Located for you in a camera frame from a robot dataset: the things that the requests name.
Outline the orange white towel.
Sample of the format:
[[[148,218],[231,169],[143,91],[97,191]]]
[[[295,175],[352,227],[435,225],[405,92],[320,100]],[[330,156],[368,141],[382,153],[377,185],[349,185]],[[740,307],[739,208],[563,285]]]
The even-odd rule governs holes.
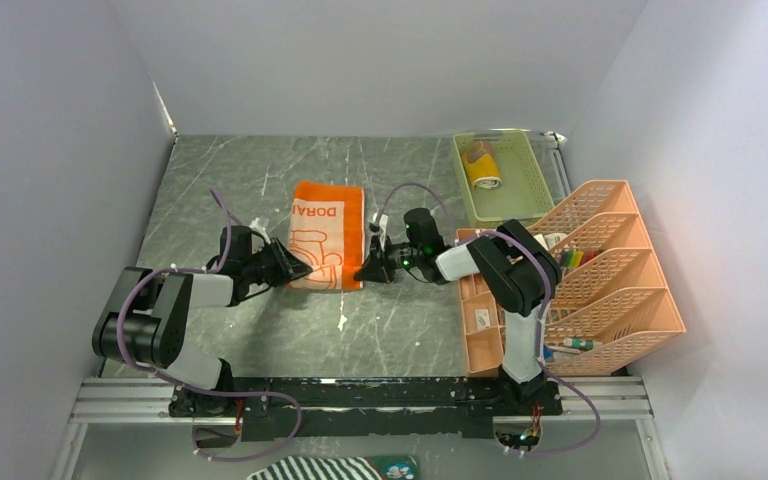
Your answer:
[[[291,204],[287,248],[312,268],[290,286],[305,290],[360,290],[365,259],[365,193],[360,186],[301,181]]]

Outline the brown yellow bear towel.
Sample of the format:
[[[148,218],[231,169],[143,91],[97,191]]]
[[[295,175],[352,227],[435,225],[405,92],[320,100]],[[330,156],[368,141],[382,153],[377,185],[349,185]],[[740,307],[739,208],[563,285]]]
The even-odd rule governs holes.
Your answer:
[[[502,186],[495,147],[491,141],[473,142],[461,153],[461,161],[471,188],[494,190]]]

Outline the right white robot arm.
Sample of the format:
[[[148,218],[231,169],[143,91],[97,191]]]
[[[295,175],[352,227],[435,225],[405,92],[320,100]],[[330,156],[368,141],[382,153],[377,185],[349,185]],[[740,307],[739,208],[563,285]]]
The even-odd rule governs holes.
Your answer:
[[[504,312],[501,370],[505,382],[499,389],[500,402],[510,413],[525,413],[546,383],[544,329],[549,304],[562,279],[557,261],[516,220],[456,245],[443,240],[426,208],[409,210],[403,220],[407,240],[402,243],[392,242],[379,224],[370,224],[369,252],[354,279],[390,284],[398,269],[409,274],[417,269],[423,283],[438,285],[481,276],[493,303]]]

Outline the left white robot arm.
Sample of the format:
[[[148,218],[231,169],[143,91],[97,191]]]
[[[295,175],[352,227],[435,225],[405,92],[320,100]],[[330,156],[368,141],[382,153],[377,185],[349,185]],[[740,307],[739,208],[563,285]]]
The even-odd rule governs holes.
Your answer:
[[[201,269],[124,268],[94,327],[93,352],[180,387],[169,406],[172,416],[243,413],[246,400],[237,397],[229,362],[187,339],[189,314],[236,307],[312,271],[262,230],[229,223],[218,255]]]

